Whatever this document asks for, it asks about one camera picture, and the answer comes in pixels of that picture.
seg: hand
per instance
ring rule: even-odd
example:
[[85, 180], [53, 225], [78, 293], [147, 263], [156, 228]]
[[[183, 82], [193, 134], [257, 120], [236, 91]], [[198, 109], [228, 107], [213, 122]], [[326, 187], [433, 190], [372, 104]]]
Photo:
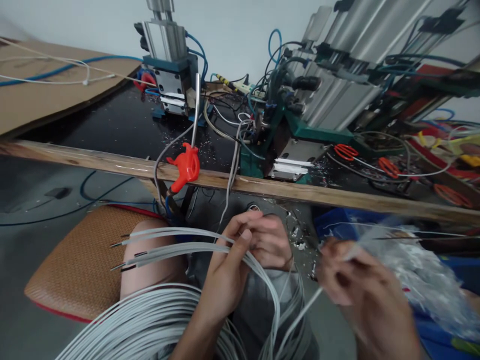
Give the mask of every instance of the hand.
[[350, 307], [353, 331], [375, 359], [421, 359], [412, 310], [395, 275], [353, 241], [321, 249], [318, 282], [337, 305]]
[[269, 214], [251, 220], [242, 226], [243, 229], [251, 230], [250, 252], [262, 267], [290, 271], [294, 258], [289, 236], [278, 216]]
[[214, 252], [206, 274], [205, 284], [195, 313], [207, 323], [216, 325], [235, 310], [244, 292], [248, 265], [242, 262], [250, 249], [252, 233], [246, 229], [239, 236], [240, 227], [249, 221], [263, 216], [261, 211], [249, 211], [231, 218], [223, 231], [227, 238], [235, 240], [231, 246], [228, 241], [219, 238], [217, 245], [231, 246], [228, 254]]

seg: cardboard sheet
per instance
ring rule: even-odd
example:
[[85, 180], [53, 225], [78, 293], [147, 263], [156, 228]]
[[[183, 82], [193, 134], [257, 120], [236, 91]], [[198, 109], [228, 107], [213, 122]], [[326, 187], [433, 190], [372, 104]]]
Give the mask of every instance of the cardboard sheet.
[[[44, 54], [77, 60], [109, 55], [97, 51], [38, 41], [21, 42], [20, 44]], [[10, 57], [38, 56], [40, 55], [14, 46], [0, 47], [0, 60]], [[52, 59], [0, 61], [0, 75], [27, 78], [50, 72], [65, 65], [68, 64]], [[139, 67], [140, 62], [131, 59], [107, 59], [91, 62], [89, 65], [129, 76]], [[108, 74], [97, 70], [90, 72], [91, 79], [106, 75]], [[75, 82], [83, 81], [86, 77], [86, 68], [75, 66], [70, 70], [43, 80]], [[3, 81], [8, 81], [8, 79], [0, 78], [0, 82]], [[107, 95], [112, 88], [118, 87], [122, 81], [124, 81], [122, 78], [116, 76], [92, 82], [87, 86], [83, 84], [52, 85], [35, 83], [0, 86], [0, 136], [2, 138], [10, 138], [35, 127], [35, 125], [40, 126], [48, 120], [61, 118], [63, 115], [68, 114], [69, 110], [80, 109], [91, 101], [101, 99], [102, 95]]]

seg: concrete floor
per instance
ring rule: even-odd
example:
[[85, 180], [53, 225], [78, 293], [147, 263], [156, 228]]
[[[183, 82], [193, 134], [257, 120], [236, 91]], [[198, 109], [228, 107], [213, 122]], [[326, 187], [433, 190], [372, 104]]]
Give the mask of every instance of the concrete floor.
[[[54, 217], [88, 203], [79, 194], [82, 181], [91, 172], [88, 169], [10, 157], [0, 157], [0, 167], [4, 169], [4, 176], [0, 177], [0, 224]], [[98, 172], [88, 181], [86, 191], [90, 196], [97, 197], [125, 179], [121, 175]], [[71, 188], [67, 197], [26, 211], [46, 201], [46, 192], [63, 187]], [[136, 179], [114, 190], [108, 198], [123, 202], [152, 201], [151, 194]], [[243, 211], [250, 202], [256, 202], [266, 213], [278, 214], [289, 230], [298, 225], [294, 216], [287, 216], [287, 211], [293, 211], [299, 227], [308, 229], [312, 234], [304, 240], [310, 244], [317, 241], [310, 207], [306, 204], [282, 203], [280, 206], [271, 199], [233, 193], [225, 219]], [[190, 225], [216, 231], [224, 205], [224, 191], [216, 191], [210, 201], [200, 191], [189, 218]], [[0, 227], [0, 359], [54, 359], [84, 327], [79, 322], [38, 308], [24, 296], [23, 289], [44, 258], [82, 220], [86, 211], [95, 206], [99, 204], [45, 222]], [[305, 297], [308, 300], [318, 286], [307, 275], [315, 255], [308, 247], [300, 250], [293, 246], [293, 250], [295, 261], [304, 273]], [[326, 295], [322, 294], [315, 302], [308, 312], [308, 319], [323, 359], [356, 358], [353, 334]]]

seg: workbench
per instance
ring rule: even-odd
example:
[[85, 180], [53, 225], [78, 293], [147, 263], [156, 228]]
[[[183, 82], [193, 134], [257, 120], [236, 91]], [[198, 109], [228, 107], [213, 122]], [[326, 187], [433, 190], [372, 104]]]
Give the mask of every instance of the workbench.
[[[151, 112], [157, 106], [156, 99], [150, 95], [142, 99], [143, 96], [131, 83], [126, 84], [86, 108], [14, 139], [4, 140], [0, 143], [0, 154], [134, 176], [155, 193], [151, 182], [154, 159], [191, 122], [173, 116], [168, 120], [153, 119]], [[226, 107], [219, 109], [225, 116], [235, 120], [231, 110]], [[235, 128], [221, 119], [216, 121], [216, 126], [224, 132], [235, 134]], [[190, 135], [184, 141], [189, 142]], [[226, 189], [234, 143], [219, 137], [209, 127], [201, 127], [196, 144], [201, 171], [198, 180], [192, 185]], [[175, 158], [182, 151], [182, 141], [179, 141], [167, 151], [166, 156]], [[161, 163], [157, 176], [163, 181], [174, 181], [178, 171], [173, 165]], [[422, 201], [385, 194], [371, 187], [362, 177], [341, 169], [327, 158], [316, 164], [306, 184], [258, 179], [240, 173], [232, 191], [312, 205], [480, 224], [480, 211], [448, 206], [431, 193], [417, 194], [419, 200], [426, 198]]]

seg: clear plastic bag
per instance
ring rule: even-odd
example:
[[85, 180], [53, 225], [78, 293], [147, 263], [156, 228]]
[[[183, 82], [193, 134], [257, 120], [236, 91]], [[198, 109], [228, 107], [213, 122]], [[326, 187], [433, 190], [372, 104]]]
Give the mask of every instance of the clear plastic bag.
[[468, 303], [452, 269], [415, 238], [374, 238], [364, 236], [359, 243], [395, 273], [413, 307], [428, 314], [448, 333], [480, 341], [480, 316]]

